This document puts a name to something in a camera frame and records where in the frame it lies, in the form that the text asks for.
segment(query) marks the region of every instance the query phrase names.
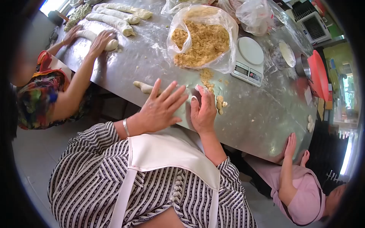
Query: pink shirt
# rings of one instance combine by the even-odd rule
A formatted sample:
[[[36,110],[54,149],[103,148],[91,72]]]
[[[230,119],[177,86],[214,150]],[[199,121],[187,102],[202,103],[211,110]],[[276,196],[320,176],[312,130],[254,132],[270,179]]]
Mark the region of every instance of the pink shirt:
[[[273,197],[274,203],[287,216],[278,197],[281,166],[251,155],[247,155],[245,161],[272,188],[271,197]],[[326,196],[321,190],[322,205],[320,205],[318,191],[320,185],[316,175],[308,168],[293,165],[292,178],[293,186],[298,189],[288,206],[288,212],[293,221],[299,225],[305,225],[313,220],[319,220],[324,212]]]

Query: floor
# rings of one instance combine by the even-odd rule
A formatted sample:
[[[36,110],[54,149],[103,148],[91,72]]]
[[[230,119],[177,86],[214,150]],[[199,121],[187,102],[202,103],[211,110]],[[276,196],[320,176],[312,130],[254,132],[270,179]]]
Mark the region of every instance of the floor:
[[[107,114],[118,118],[122,111],[114,107],[120,107],[122,101],[115,99],[108,102],[104,106],[103,113],[114,112]],[[138,107],[127,106],[123,116],[133,114],[136,108]],[[67,147],[68,140],[76,136],[78,131],[83,131],[95,123],[90,118],[83,118],[74,123],[66,123],[46,130],[26,131],[18,129],[17,138],[13,141],[15,161],[18,169],[21,169],[26,175],[36,196],[48,211],[50,211],[47,198],[48,180],[56,162]],[[250,178],[242,174],[241,179],[249,181]],[[296,227],[284,217],[277,206],[274,206],[272,200],[262,196],[250,183],[243,182],[242,185],[246,190],[246,198],[259,228]],[[307,227],[320,226],[320,222],[315,222]]]

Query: hand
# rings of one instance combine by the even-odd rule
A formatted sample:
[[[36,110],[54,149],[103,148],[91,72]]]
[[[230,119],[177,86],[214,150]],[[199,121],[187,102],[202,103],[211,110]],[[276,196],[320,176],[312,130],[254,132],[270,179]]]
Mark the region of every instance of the hand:
[[[191,122],[198,134],[214,133],[214,119],[217,115],[215,108],[215,96],[206,88],[197,85],[201,95],[201,108],[199,101],[191,98]]]
[[[308,160],[309,160],[309,151],[308,151],[308,150],[306,150],[306,151],[304,152],[303,157],[301,158],[300,165],[301,165],[301,166],[303,166],[303,167],[305,167],[305,166],[306,166],[306,163],[307,163],[307,161],[308,161]]]
[[[105,46],[111,41],[112,39],[115,39],[115,34],[112,30],[104,30],[92,42],[90,46],[89,53],[93,57],[98,57],[105,49]]]
[[[296,147],[296,135],[295,133],[291,133],[288,138],[287,147],[285,148],[284,158],[285,157],[293,158],[295,147]]]
[[[76,38],[76,32],[82,29],[82,25],[78,24],[70,29],[66,33],[65,38],[63,39],[64,45],[69,45],[75,38]]]
[[[160,84],[161,79],[157,79],[150,97],[143,105],[141,111],[130,119],[131,125],[138,123],[139,126],[139,131],[137,130],[134,133],[130,132],[131,135],[156,132],[182,121],[181,118],[172,115],[188,99],[189,95],[183,94],[186,87],[183,85],[171,94],[172,90],[174,90],[177,85],[177,82],[173,81],[161,95],[157,97]]]

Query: silver bangle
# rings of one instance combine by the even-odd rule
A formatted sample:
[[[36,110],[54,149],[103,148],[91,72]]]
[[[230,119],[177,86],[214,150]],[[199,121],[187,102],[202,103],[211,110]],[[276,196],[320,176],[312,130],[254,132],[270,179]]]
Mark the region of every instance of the silver bangle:
[[[130,134],[129,134],[129,132],[128,132],[128,127],[127,127],[127,118],[125,118],[124,120],[123,120],[123,127],[124,127],[124,130],[126,131],[126,133],[127,133],[127,137],[130,137]]]

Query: red plate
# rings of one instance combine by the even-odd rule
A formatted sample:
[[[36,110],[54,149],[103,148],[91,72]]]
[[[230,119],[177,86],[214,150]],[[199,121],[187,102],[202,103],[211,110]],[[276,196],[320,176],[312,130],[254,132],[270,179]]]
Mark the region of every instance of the red plate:
[[[309,85],[311,86],[313,95],[328,101],[328,79],[326,69],[319,53],[314,50],[313,55],[308,58],[309,67],[311,69],[311,79]]]

